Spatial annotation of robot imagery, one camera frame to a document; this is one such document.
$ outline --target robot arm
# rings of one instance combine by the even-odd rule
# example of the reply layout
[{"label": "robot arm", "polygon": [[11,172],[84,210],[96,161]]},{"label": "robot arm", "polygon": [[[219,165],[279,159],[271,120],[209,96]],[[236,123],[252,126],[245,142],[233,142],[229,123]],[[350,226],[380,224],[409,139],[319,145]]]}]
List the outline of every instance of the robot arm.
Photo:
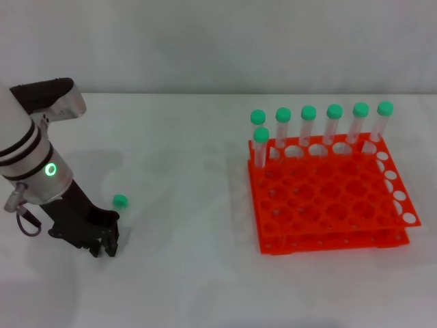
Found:
[{"label": "robot arm", "polygon": [[72,79],[10,90],[0,85],[0,174],[15,187],[5,210],[39,228],[39,221],[23,206],[39,205],[54,221],[48,231],[52,237],[89,249],[95,257],[102,246],[114,256],[118,214],[90,202],[47,137],[49,122],[78,118],[85,111]]}]

